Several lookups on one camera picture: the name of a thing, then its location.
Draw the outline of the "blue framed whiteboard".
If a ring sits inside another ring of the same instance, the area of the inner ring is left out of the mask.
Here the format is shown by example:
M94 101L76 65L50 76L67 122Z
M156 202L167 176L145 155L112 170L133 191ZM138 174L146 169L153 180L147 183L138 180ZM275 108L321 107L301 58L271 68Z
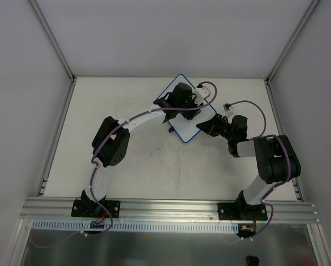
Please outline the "blue framed whiteboard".
M154 102L160 102L162 106L162 98L166 96L166 94L193 94L194 89L196 89L196 87L188 78L183 74L179 74ZM207 103L207 99L202 102L203 105ZM168 123L175 128L175 132L184 143L190 142L200 132L200 129L196 127L197 124L210 120L217 114L216 109L212 105L207 105L205 108L200 109L200 111L201 112L192 120L187 120L184 116L178 114L174 119L168 121Z

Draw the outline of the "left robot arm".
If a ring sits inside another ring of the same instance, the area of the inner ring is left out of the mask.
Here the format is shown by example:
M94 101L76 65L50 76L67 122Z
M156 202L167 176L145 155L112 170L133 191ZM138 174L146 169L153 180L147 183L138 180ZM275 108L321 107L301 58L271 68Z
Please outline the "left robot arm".
M74 217L111 217L105 197L95 196L94 180L101 167L115 166L126 155L131 133L146 125L164 123L174 119L178 114L187 120L192 120L200 110L208 104L205 100L211 96L211 91L202 84L192 89L185 83L178 83L173 91L154 100L146 110L123 122L108 116L104 119L94 140L92 141L93 156L91 163L95 166L88 184L81 196L73 203Z

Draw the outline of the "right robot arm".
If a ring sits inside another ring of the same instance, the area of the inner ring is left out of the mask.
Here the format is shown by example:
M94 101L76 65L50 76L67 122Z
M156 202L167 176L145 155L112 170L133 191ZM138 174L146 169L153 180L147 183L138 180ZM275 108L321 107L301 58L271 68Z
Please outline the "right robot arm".
M301 174L301 164L286 135L247 138L247 118L236 115L231 122L225 116L196 125L204 133L227 140L230 155L256 159L257 177L232 203L218 203L219 220L266 221L267 209L263 201L275 188Z

